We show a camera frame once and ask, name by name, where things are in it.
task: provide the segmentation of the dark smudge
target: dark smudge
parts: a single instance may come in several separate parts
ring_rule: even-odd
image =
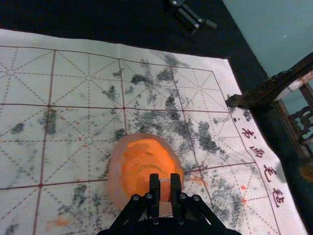
[[[11,224],[9,227],[6,228],[4,235],[14,235],[14,231],[19,226],[19,224]]]
[[[86,196],[84,195],[86,188],[86,185],[79,185],[74,189],[74,196],[72,199],[73,205],[77,205],[77,207],[80,207],[84,203],[84,201],[86,200]]]
[[[57,111],[50,109],[49,114],[47,111],[45,111],[44,116],[39,119],[38,122],[43,126],[44,129],[47,128],[46,131],[48,135],[54,135],[56,132],[56,119]]]
[[[121,70],[118,71],[118,72],[114,72],[114,73],[113,73],[113,77],[121,77],[123,70],[124,70],[124,69],[121,69]]]
[[[212,141],[212,137],[209,134],[209,123],[201,121],[198,126],[198,141],[203,150],[209,153],[216,153],[218,150],[221,151],[221,148]]]
[[[110,88],[107,91],[103,91],[102,94],[105,94],[112,101],[116,101],[119,97],[116,93],[115,86],[110,86]]]
[[[156,75],[156,78],[160,81],[173,81],[173,75],[170,68],[165,68]]]
[[[132,94],[134,92],[134,88],[130,86],[128,90],[125,90],[125,94]]]
[[[24,124],[19,123],[11,129],[11,134],[13,134],[13,135],[18,134],[18,133],[22,132],[23,130],[24,130]]]
[[[213,175],[210,185],[215,215],[222,222],[228,222],[232,228],[240,227],[245,217],[241,195],[239,192],[236,192],[238,191],[237,186],[230,184],[218,174]]]
[[[114,131],[114,139],[115,140],[119,140],[124,135],[125,135],[125,129],[124,128],[121,128],[121,129],[118,129],[118,130]]]
[[[246,121],[250,121],[252,119],[249,109],[244,109],[244,117],[246,118]]]

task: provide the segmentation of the teal wall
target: teal wall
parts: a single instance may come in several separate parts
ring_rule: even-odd
[[[269,77],[313,52],[313,0],[223,1]],[[300,91],[283,102],[290,114],[307,105]]]

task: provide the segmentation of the red chinese characters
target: red chinese characters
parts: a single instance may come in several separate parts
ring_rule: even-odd
[[[273,198],[277,208],[279,207],[279,204],[284,203],[285,197],[282,197],[281,195],[283,195],[281,190],[273,188]]]
[[[261,158],[265,153],[262,149],[251,146],[250,149],[255,153],[255,156]]]
[[[271,180],[269,180],[269,176],[271,176],[272,174],[275,174],[276,175],[276,171],[272,168],[272,167],[267,167],[266,165],[264,165],[264,174],[265,174],[265,177],[266,179],[268,180],[268,182],[271,182]]]
[[[253,137],[256,139],[256,137],[255,137],[255,135],[254,135],[254,132],[250,131],[249,129],[244,129],[244,128],[242,128],[242,129],[243,129],[243,132],[242,132],[241,134],[244,134],[245,137],[247,137],[248,139],[250,139],[250,137],[253,136]]]

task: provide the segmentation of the grid paper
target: grid paper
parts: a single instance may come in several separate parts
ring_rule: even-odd
[[[184,192],[228,228],[306,234],[250,112],[225,104],[240,93],[227,60],[7,30],[0,44],[3,234],[108,228],[119,214],[107,190],[110,155],[137,132],[171,145]]]

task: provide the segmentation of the dashed diagonal line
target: dashed diagonal line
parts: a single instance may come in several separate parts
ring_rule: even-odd
[[[143,89],[139,94],[137,94],[131,101],[129,101],[127,104],[125,104],[125,107],[127,107],[129,104],[131,104],[137,98],[137,96],[140,95],[141,93],[143,93],[145,90],[147,90],[147,87],[145,87],[145,89]]]
[[[16,204],[9,212],[7,212],[0,220],[3,220],[6,218],[8,214],[10,214],[13,210],[15,210],[20,204],[22,204],[28,197],[30,197],[35,191],[37,191],[37,188],[34,189],[30,194],[28,194],[23,200],[21,200],[18,204]]]
[[[50,192],[49,190],[47,190],[46,188],[44,188],[44,191],[47,192],[47,194],[48,194],[50,197],[52,197],[58,204],[60,204],[61,206],[66,207],[66,205],[65,205],[63,202],[61,202],[61,200],[60,200],[59,198],[57,198],[57,197],[54,195],[54,193],[51,193],[51,192]],[[70,213],[71,215],[73,215],[73,217],[74,217],[78,222],[80,222],[82,225],[84,225],[84,222],[83,222],[82,220],[79,220],[79,219],[77,218],[77,215],[76,215],[75,213],[73,213],[71,210],[68,210],[68,213]]]
[[[134,74],[137,74],[131,67],[129,67],[125,62],[124,62],[124,60],[121,60],[122,61],[122,63],[126,66],[126,67],[128,67]]]
[[[15,159],[13,159],[7,152],[5,152],[5,150],[3,148],[0,148],[0,152],[3,153],[18,169],[21,169],[22,172],[27,175],[32,181],[34,181],[36,184],[38,184],[39,182],[33,177],[31,176],[31,174],[25,170]]]
[[[34,62],[35,60],[38,60],[38,59],[40,59],[40,58],[44,57],[45,55],[48,55],[48,54],[50,54],[50,53],[52,53],[52,52],[53,52],[53,51],[49,51],[49,52],[47,52],[47,53],[45,53],[45,54],[43,54],[43,55],[41,55],[41,56],[38,56],[38,57],[36,57],[36,58],[34,58],[34,59],[32,59],[32,60],[26,62],[25,64],[22,64],[21,66],[19,66],[19,67],[13,69],[13,71],[19,70],[20,68],[24,67],[25,65],[28,65],[28,64]]]
[[[105,125],[99,130],[99,132],[102,132],[102,130],[103,130],[104,128],[106,128],[106,127],[110,124],[110,122],[112,122],[113,120],[115,120],[119,115],[120,115],[120,113],[114,115],[114,117],[113,117],[110,121],[108,121],[108,123],[105,124]],[[97,136],[97,133],[95,133],[95,134],[90,138],[90,140],[92,140],[92,139],[95,138],[96,136]]]
[[[87,138],[80,130],[78,130],[72,123],[70,123],[69,121],[67,121],[62,115],[60,115],[59,113],[57,114],[61,120],[65,121],[68,125],[70,125],[75,131],[77,131],[79,134],[81,134],[83,137]]]
[[[103,68],[101,68],[100,70],[98,70],[97,72],[93,73],[93,74],[91,75],[91,77],[92,77],[92,76],[95,76],[96,74],[98,74],[98,73],[101,72],[102,70],[106,69],[108,66],[114,64],[116,61],[118,61],[118,60],[114,60],[113,62],[107,64],[106,66],[104,66]]]
[[[21,79],[19,79],[17,76],[14,76],[23,86],[25,86],[31,93],[33,93],[33,95],[35,95],[35,97],[39,100],[41,100],[43,103],[45,103],[46,101],[44,101],[44,99],[42,99],[36,92],[34,92],[29,86],[27,86]]]
[[[254,214],[256,214],[264,223],[266,223],[275,233],[278,234],[278,232],[266,221],[264,220],[254,209],[252,209],[250,206],[245,204],[246,207],[248,207]]]
[[[104,92],[105,90],[102,89],[97,83],[95,83],[95,81],[93,81],[92,79],[90,80],[98,89],[100,89],[102,92]],[[116,103],[118,106],[120,106],[120,104],[114,100],[114,99],[111,99],[111,101],[113,101],[114,103]]]
[[[18,52],[19,52],[19,48],[16,48],[15,52],[14,52],[14,55],[13,55],[13,59],[12,59],[12,62],[11,62],[11,67],[10,69],[12,69],[14,67],[14,64],[15,64],[15,61],[16,61],[16,57],[18,55]],[[9,75],[8,77],[8,80],[7,80],[7,83],[6,83],[6,86],[5,86],[5,92],[4,92],[4,96],[3,96],[3,100],[2,100],[2,103],[5,103],[6,102],[6,99],[8,97],[8,93],[9,93],[9,87],[10,87],[10,83],[11,83],[11,76],[12,75]],[[4,109],[4,105],[2,105],[0,107],[0,117],[2,115],[2,112],[3,112],[3,109]]]
[[[187,106],[190,104],[190,102],[193,100],[193,98],[196,96],[196,94],[199,92],[200,90],[197,90],[197,92],[194,94],[194,96],[191,98],[191,100],[188,101],[188,103],[186,104],[186,106],[184,107],[187,108]]]
[[[43,110],[45,110],[46,109],[46,107],[44,107],[43,109],[41,109],[40,111],[38,111],[38,112],[36,112],[35,114],[33,114],[32,116],[30,116],[30,117],[28,117],[28,118],[26,118],[25,120],[23,120],[23,121],[21,121],[21,123],[24,123],[24,122],[26,122],[26,121],[28,121],[29,119],[31,119],[32,117],[34,117],[35,115],[37,115],[37,114],[39,114],[39,113],[41,113]],[[6,131],[6,132],[4,132],[3,134],[1,134],[0,135],[0,137],[3,137],[4,135],[6,135],[7,133],[9,133],[11,131],[11,129],[10,130],[8,130],[8,131]]]
[[[201,84],[201,88],[202,88],[202,86],[207,82],[207,80],[209,79],[209,77],[212,75],[213,73],[211,72],[210,73],[210,75],[208,75],[208,77],[205,79],[205,81]]]
[[[165,96],[162,92],[160,92],[157,88],[155,88],[154,86],[152,86],[152,88],[154,90],[156,90],[160,95],[164,96],[166,99],[168,98],[167,96]]]
[[[9,69],[3,63],[0,62],[0,65],[4,67],[5,70],[9,71]]]
[[[78,153],[84,146],[85,144],[84,143],[81,147],[79,147],[69,158],[67,158],[45,181],[47,182],[53,175],[55,175],[55,173],[57,173],[64,165],[66,165],[66,163],[72,159],[72,157],[74,157],[76,155],[76,153]]]
[[[193,83],[192,81],[190,81],[187,77],[185,77],[184,75],[182,75],[180,72],[177,71],[177,73],[182,76],[183,78],[185,78],[186,80],[188,80],[190,83],[194,84],[195,87],[199,88],[195,83]]]
[[[217,134],[216,136],[219,136],[219,135],[220,135],[220,133],[221,133],[223,127],[225,126],[225,123],[226,123],[226,122],[227,122],[227,121],[224,121],[224,122],[223,122],[223,125],[222,125],[222,127],[220,128],[220,130],[219,130],[219,132],[218,132],[218,134]]]
[[[77,86],[73,87],[70,91],[68,91],[67,93],[65,93],[63,96],[61,96],[59,99],[57,99],[56,101],[53,102],[53,104],[56,104],[56,102],[60,101],[61,99],[63,99],[65,96],[67,96],[68,94],[70,94],[73,90],[75,90],[76,88],[78,88],[79,86],[81,86],[83,83],[85,83],[86,81],[88,81],[88,78],[86,78],[84,81],[82,81],[81,83],[79,83]]]
[[[202,90],[207,96],[209,96],[212,100],[214,100],[218,105],[220,105],[224,110],[228,111],[223,105],[221,105],[216,99],[210,96],[206,91]]]
[[[234,149],[232,149],[228,144],[224,143],[223,141],[220,141],[220,143],[226,145],[231,151],[233,151],[234,153],[243,156],[244,158],[246,158],[245,155],[238,153],[237,151],[235,151]]]
[[[249,178],[249,181],[248,181],[248,185],[246,186],[246,191],[245,191],[245,194],[244,194],[243,198],[245,198],[246,193],[248,192],[248,188],[249,188],[249,185],[250,185],[250,181],[251,181],[252,175],[253,175],[253,172],[250,175],[250,178]]]
[[[79,67],[77,67],[72,61],[70,61],[66,56],[64,56],[62,53],[58,51],[58,54],[61,55],[64,59],[66,59],[71,65],[73,65],[79,72],[81,72],[83,75],[87,76]]]

